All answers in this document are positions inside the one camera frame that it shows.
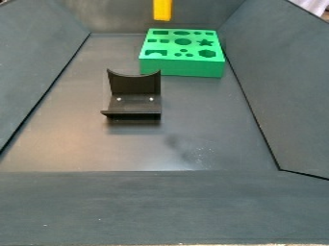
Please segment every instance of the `gray tray floor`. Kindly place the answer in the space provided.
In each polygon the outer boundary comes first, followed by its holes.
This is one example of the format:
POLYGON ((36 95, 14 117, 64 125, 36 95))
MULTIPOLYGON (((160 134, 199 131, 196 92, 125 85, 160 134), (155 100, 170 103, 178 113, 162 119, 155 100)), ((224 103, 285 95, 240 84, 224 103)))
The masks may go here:
POLYGON ((105 69, 139 74, 144 36, 92 36, 0 159, 0 171, 275 170, 230 66, 162 77, 160 124, 111 124, 105 69))

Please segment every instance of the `green foam block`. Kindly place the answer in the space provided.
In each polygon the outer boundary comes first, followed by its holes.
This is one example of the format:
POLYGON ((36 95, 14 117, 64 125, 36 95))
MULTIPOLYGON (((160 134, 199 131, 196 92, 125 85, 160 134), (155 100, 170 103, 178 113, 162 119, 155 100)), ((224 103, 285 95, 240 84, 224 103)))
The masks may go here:
POLYGON ((212 30, 148 29, 141 48, 140 73, 216 77, 223 74, 224 57, 212 30))

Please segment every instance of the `gray surface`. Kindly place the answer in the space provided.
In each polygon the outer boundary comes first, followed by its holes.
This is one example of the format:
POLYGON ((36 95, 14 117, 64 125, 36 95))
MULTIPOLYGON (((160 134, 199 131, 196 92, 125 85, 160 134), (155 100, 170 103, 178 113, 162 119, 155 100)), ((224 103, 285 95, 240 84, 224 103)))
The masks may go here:
POLYGON ((152 20, 151 0, 60 0, 92 33, 144 33, 149 27, 216 29, 244 0, 175 0, 171 22, 152 20))
POLYGON ((56 1, 0 7, 0 149, 87 35, 56 1))
POLYGON ((145 35, 92 36, 0 159, 0 171, 275 170, 228 65, 162 77, 159 125, 111 125, 107 68, 137 74, 145 35))
POLYGON ((2 173, 0 244, 327 244, 327 185, 274 171, 2 173))
POLYGON ((327 23, 247 0, 219 32, 279 167, 329 178, 327 23))

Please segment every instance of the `gray bin wall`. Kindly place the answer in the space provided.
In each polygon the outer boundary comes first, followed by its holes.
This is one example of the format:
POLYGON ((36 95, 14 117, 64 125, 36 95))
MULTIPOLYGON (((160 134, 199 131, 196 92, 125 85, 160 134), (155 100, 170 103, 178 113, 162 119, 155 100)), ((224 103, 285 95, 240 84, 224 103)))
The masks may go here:
POLYGON ((0 6, 0 149, 87 36, 53 0, 0 6))
POLYGON ((327 23, 286 0, 247 0, 219 33, 281 169, 329 178, 327 23))
POLYGON ((244 0, 174 0, 170 22, 152 20, 152 0, 60 0, 92 33, 144 33, 149 27, 216 29, 244 0))

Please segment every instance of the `black holder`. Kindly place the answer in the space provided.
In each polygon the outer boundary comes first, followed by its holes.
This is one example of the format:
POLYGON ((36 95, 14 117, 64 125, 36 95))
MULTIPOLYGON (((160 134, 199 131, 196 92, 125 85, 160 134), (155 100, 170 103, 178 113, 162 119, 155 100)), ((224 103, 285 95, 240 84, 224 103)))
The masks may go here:
POLYGON ((111 101, 100 111, 111 119, 159 119, 162 113, 160 71, 141 76, 125 76, 109 69, 111 101))

